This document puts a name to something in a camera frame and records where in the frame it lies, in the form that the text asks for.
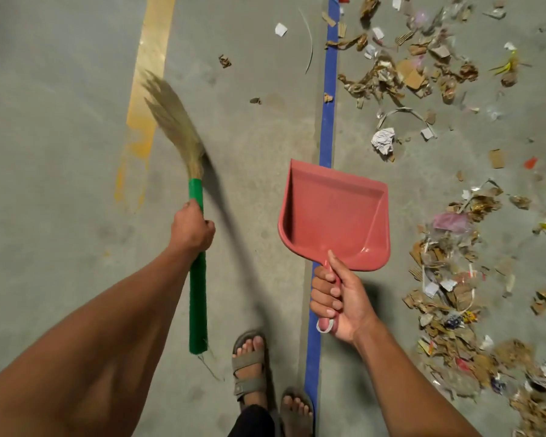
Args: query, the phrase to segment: hand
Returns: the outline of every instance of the hand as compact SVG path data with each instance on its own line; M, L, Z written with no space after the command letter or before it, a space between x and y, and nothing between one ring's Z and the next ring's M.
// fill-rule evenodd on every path
M310 308L320 318L322 330L326 330L329 320L334 319L334 327L330 333L352 344L356 331L378 318L360 278L351 272L332 250L328 251L328 258L334 272L323 266L314 270ZM334 284L335 274L342 279L340 288Z
M215 231L214 222L204 220L200 205L191 199L174 215L168 249L185 249L197 256L210 247Z

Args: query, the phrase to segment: gray sandal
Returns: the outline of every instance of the gray sandal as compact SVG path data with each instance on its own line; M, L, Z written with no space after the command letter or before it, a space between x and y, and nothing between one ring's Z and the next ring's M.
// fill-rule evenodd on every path
M234 376L234 395L237 398L237 401L240 404L241 411L245 408L243 397L245 394L254 393L256 391L262 391L267 394L267 369L265 367L265 351L267 349L267 342L265 341L265 336L258 330L247 331L239 336L239 338L234 342L233 354L236 354L237 349L242 348L243 344L247 342L248 339L252 339L256 336L261 336L265 342L264 349L260 351L253 351L247 354L243 354L237 357L233 357L233 376ZM239 379L234 375L241 368L249 367L254 364L262 364L262 375L260 377L252 379Z
M313 416L305 416L303 414L298 414L295 411L291 411L286 404L284 404L283 399L285 396L289 396L293 399L298 398L302 401L303 404L306 404L310 411L312 412ZM283 394L281 395L281 422L284 426L295 426L296 428L303 428L309 430L309 435L313 435L313 426L314 426L314 416L315 411L313 410L313 402L310 398L310 396L307 395L307 393L299 388L295 388L294 386L290 386L283 391Z

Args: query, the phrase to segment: yellow floor line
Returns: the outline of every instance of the yellow floor line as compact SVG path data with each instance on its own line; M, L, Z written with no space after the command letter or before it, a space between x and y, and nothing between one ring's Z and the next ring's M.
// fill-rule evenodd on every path
M126 208L132 211L137 211L144 202L147 170L156 129L156 123L144 100L146 90L142 87L142 82L148 70L163 77L175 1L148 0L144 24L141 28L140 45L137 50L136 68L127 109L128 141L123 147L115 181L115 200L124 203ZM140 174L135 176L135 181L129 181L129 176L135 175L133 169L140 170ZM130 189L127 191L126 181L130 183ZM129 202L126 197L127 192L134 193L137 196L137 200L134 201L137 202Z

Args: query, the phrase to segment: broom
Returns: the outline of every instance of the broom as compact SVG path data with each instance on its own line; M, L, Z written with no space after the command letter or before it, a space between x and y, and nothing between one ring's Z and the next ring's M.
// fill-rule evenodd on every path
M186 113L180 98L165 81L148 72L144 83L151 99L146 103L160 129L178 149L188 171L188 195L196 199L204 212L202 177L204 146ZM208 350L206 309L206 255L201 252L190 267L190 334L189 350L202 354Z

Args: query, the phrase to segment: blue floor line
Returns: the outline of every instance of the blue floor line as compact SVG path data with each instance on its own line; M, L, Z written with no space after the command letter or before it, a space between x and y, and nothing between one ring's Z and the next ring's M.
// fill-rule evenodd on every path
M339 21L340 7L335 0L328 0L328 14L334 21ZM328 40L338 40L338 26L328 26ZM324 92L333 97L336 96L336 78L338 72L338 50L328 48L325 51L325 69L324 69ZM334 144L334 117L335 103L326 102L322 106L321 112L321 136L320 136L320 165L323 167L332 167L332 147ZM313 270L319 266L313 264ZM307 356L306 356L306 374L305 391L311 397L314 411L318 411L318 393L320 386L320 356L321 356L321 335L315 328L317 316L310 310L309 323L307 329Z

